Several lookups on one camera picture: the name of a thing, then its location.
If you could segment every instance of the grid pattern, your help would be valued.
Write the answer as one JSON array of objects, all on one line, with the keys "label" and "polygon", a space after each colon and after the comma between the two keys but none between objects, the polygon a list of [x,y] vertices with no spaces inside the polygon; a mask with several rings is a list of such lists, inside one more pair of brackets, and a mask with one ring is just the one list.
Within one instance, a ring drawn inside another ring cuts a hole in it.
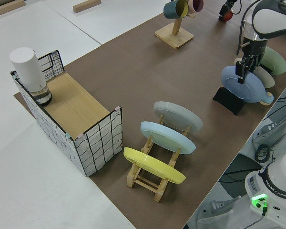
[{"label": "grid pattern", "polygon": [[122,150],[122,109],[118,107],[74,141],[82,166],[90,176]]},{"label": "grid pattern", "polygon": [[[64,72],[58,51],[38,60],[46,80]],[[13,71],[11,75],[39,126],[85,176],[88,177],[101,169],[110,158],[122,150],[121,107],[117,107],[81,137],[73,140],[21,84],[17,72]]]}]

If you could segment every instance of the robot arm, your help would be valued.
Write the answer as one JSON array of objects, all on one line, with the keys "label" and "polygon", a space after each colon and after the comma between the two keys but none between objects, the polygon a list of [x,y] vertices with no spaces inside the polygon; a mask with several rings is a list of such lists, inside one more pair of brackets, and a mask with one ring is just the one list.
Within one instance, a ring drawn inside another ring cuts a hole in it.
[{"label": "robot arm", "polygon": [[286,34],[286,1],[263,0],[252,14],[252,26],[260,38],[274,38]]},{"label": "robot arm", "polygon": [[286,154],[260,171],[247,175],[246,191],[251,198],[251,209],[262,214],[268,206],[266,218],[286,229]]},{"label": "robot arm", "polygon": [[244,83],[247,71],[253,73],[259,66],[267,39],[286,34],[286,1],[256,1],[248,9],[242,26],[244,40],[239,49],[242,48],[244,56],[242,61],[236,63],[235,71],[239,83]]}]

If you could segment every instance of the wooden block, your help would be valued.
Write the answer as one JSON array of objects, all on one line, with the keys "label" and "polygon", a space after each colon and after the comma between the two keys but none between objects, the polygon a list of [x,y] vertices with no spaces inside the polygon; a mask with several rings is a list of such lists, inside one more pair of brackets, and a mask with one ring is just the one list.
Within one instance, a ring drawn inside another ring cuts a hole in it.
[{"label": "wooden block", "polygon": [[164,26],[162,29],[159,29],[155,33],[155,35],[162,41],[172,46],[174,49],[179,49],[181,46],[188,43],[194,38],[194,36],[191,33],[184,30],[183,28],[179,29],[177,35],[173,35],[172,34],[173,28],[174,28],[174,23],[170,23],[167,26]]},{"label": "wooden block", "polygon": [[47,82],[52,101],[44,109],[73,139],[109,114],[68,73]]},{"label": "wooden block", "polygon": [[73,6],[73,11],[75,13],[81,12],[83,10],[86,10],[88,8],[91,8],[93,6],[97,6],[100,5],[101,0],[88,0],[88,1],[84,1],[80,4],[77,4],[75,6]]},{"label": "wooden block", "polygon": [[15,0],[0,6],[0,15],[25,6],[24,0]]}]

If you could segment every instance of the wooden mug stand base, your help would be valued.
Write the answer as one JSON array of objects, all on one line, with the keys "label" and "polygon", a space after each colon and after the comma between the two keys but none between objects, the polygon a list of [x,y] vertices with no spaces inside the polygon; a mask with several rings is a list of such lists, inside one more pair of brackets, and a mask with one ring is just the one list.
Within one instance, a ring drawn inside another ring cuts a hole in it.
[{"label": "wooden mug stand base", "polygon": [[191,33],[180,27],[181,22],[182,18],[176,19],[175,23],[170,23],[156,31],[155,36],[174,49],[179,49],[194,38]]}]

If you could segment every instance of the plate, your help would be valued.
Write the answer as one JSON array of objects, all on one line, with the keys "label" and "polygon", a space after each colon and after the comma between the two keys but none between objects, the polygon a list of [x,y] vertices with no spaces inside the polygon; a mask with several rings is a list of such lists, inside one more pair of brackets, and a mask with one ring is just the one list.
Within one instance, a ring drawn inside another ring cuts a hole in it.
[{"label": "plate", "polygon": [[261,66],[256,67],[253,74],[262,82],[265,88],[270,88],[275,85],[273,77]]},{"label": "plate", "polygon": [[260,64],[269,68],[272,75],[280,75],[286,72],[286,61],[284,58],[269,47],[265,48]]},{"label": "plate", "polygon": [[153,111],[158,117],[164,115],[165,124],[181,131],[191,126],[189,132],[196,132],[204,126],[197,115],[177,104],[159,101],[154,103]]},{"label": "plate", "polygon": [[158,159],[131,148],[124,148],[124,157],[146,171],[172,183],[180,184],[185,176]]},{"label": "plate", "polygon": [[153,122],[141,122],[142,134],[157,145],[173,152],[180,150],[180,154],[191,154],[195,149],[195,144],[181,133]]},{"label": "plate", "polygon": [[221,81],[223,86],[246,103],[257,103],[265,96],[265,87],[262,82],[251,72],[248,72],[245,82],[238,83],[235,66],[227,66],[222,70]]}]

